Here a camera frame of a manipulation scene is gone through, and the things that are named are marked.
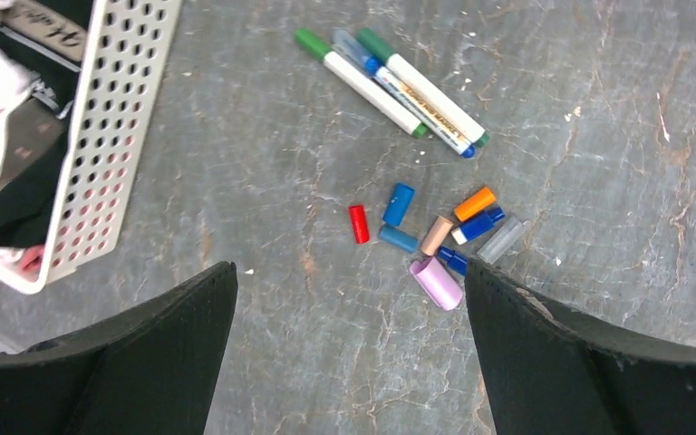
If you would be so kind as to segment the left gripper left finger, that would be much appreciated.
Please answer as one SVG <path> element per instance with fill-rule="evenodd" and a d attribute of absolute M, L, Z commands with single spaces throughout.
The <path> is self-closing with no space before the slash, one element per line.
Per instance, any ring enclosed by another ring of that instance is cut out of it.
<path fill-rule="evenodd" d="M 237 302 L 220 262 L 148 302 L 0 353 L 0 434 L 200 434 Z"/>

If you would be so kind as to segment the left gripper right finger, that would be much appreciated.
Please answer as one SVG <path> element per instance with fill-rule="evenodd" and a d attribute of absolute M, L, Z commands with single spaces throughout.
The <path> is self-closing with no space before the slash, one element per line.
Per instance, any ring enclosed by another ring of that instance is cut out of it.
<path fill-rule="evenodd" d="M 481 261 L 466 303 L 500 434 L 696 434 L 696 347 L 609 324 Z"/>

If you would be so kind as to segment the pink highlighter cap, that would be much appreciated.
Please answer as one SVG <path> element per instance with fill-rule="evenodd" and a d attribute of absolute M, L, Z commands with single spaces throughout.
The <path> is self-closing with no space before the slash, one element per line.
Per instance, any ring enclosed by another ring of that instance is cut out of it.
<path fill-rule="evenodd" d="M 451 311 L 459 306 L 464 292 L 442 263 L 430 256 L 424 260 L 414 260 L 409 268 L 413 278 L 436 306 Z"/>

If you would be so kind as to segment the dark blue pen cap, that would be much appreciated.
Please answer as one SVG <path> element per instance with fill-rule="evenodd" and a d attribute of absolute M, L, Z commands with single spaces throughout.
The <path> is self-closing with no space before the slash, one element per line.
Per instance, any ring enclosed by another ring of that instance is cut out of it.
<path fill-rule="evenodd" d="M 469 259 L 460 252 L 452 248 L 440 246 L 437 252 L 437 258 L 453 272 L 461 276 L 467 275 Z"/>

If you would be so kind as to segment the clear translucent cap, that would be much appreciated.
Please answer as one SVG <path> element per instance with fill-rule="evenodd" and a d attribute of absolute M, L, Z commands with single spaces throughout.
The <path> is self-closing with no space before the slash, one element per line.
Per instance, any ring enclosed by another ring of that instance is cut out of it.
<path fill-rule="evenodd" d="M 477 257 L 494 265 L 528 230 L 528 222 L 511 216 L 478 250 Z"/>

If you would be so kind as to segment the blue white pen cap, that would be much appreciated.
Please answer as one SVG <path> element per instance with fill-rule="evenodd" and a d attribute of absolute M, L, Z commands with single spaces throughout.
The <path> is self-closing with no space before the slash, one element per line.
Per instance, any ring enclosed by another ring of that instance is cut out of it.
<path fill-rule="evenodd" d="M 500 207 L 486 209 L 451 230 L 450 235 L 458 245 L 463 245 L 488 232 L 504 217 L 505 212 Z"/>

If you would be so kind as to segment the peach pen cap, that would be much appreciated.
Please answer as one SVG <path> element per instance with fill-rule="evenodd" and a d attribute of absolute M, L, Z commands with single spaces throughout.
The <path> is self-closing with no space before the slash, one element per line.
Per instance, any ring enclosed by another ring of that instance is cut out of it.
<path fill-rule="evenodd" d="M 430 231 L 420 244 L 420 251 L 426 256 L 434 256 L 454 224 L 448 218 L 437 216 Z"/>

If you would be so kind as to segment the orange pen cap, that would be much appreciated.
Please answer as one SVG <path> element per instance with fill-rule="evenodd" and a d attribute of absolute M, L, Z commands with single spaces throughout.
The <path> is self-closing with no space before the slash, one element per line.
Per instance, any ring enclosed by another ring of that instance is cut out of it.
<path fill-rule="evenodd" d="M 477 213 L 492 205 L 497 200 L 496 195 L 489 189 L 483 187 L 476 193 L 458 204 L 453 213 L 460 222 L 465 222 L 474 217 Z"/>

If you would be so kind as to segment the light blue cap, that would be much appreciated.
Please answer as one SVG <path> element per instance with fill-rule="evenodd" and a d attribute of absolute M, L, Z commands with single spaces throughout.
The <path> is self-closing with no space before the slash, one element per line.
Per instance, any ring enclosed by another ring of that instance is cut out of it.
<path fill-rule="evenodd" d="M 418 239 L 396 227 L 383 225 L 380 229 L 378 237 L 394 247 L 397 247 L 407 253 L 413 254 L 418 247 Z"/>

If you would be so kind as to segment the medium blue pen cap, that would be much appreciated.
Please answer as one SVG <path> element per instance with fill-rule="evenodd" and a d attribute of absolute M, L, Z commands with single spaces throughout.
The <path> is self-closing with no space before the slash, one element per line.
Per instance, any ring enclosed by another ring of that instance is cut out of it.
<path fill-rule="evenodd" d="M 398 227 L 408 211 L 414 194 L 414 188 L 403 183 L 396 183 L 382 216 L 384 223 Z"/>

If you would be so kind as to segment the red pen cap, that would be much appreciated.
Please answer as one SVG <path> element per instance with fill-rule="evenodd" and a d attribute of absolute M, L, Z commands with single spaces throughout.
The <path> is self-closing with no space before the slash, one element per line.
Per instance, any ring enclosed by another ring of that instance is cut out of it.
<path fill-rule="evenodd" d="M 370 240 L 370 230 L 367 222 L 364 206 L 352 205 L 348 208 L 356 244 L 364 244 Z"/>

